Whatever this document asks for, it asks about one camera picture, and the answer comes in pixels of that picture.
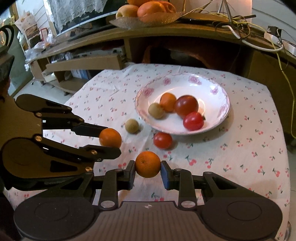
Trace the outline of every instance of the apple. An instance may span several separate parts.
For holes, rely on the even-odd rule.
[[[138,7],[134,5],[123,5],[117,10],[116,18],[121,17],[137,17]]]
[[[156,12],[166,12],[165,7],[157,1],[151,1],[144,3],[138,9],[138,17],[144,17],[148,14],[156,13]]]

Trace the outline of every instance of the table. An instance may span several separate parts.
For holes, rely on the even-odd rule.
[[[204,75],[221,84],[231,103],[229,115],[217,128],[194,136],[173,136],[176,145],[171,150],[159,150],[153,145],[154,129],[139,119],[134,101],[139,89],[148,81],[167,73]],[[283,222],[277,240],[283,240],[289,217],[290,178],[287,149],[276,107],[266,86],[234,74],[207,69],[135,64],[123,70],[104,70],[73,95],[66,105],[88,123],[118,130],[122,136],[121,156],[104,160],[94,166],[95,175],[104,175],[114,168],[124,169],[129,160],[149,150],[166,160],[172,169],[184,168],[193,175],[213,171],[233,182],[275,201],[283,212]],[[128,134],[125,121],[137,119],[138,134]],[[98,138],[76,136],[69,130],[44,131],[44,137],[65,145],[79,147],[99,145]],[[131,191],[120,191],[119,203],[125,201],[167,201],[178,199],[178,191],[166,191],[160,173],[154,178],[136,174]],[[5,191],[14,208],[24,199],[39,193]],[[98,202],[100,190],[94,203]],[[203,204],[196,190],[198,205]]]

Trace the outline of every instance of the cherry tomato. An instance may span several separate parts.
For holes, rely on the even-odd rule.
[[[153,137],[153,144],[159,149],[168,149],[173,142],[170,134],[158,132]]]
[[[204,119],[202,115],[196,111],[186,115],[183,120],[183,126],[189,131],[196,131],[202,128],[204,125]]]
[[[175,112],[182,119],[193,111],[198,110],[197,100],[191,95],[183,95],[176,100]]]

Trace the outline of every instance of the lace curtain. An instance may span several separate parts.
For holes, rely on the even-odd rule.
[[[47,0],[59,31],[67,22],[86,12],[102,12],[107,0]]]

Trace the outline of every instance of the wooden drawer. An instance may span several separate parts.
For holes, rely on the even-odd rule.
[[[72,69],[83,70],[103,70],[103,69],[123,69],[123,63],[119,54],[110,54],[106,56],[90,56],[84,58],[76,58],[47,64],[48,71],[66,71]]]

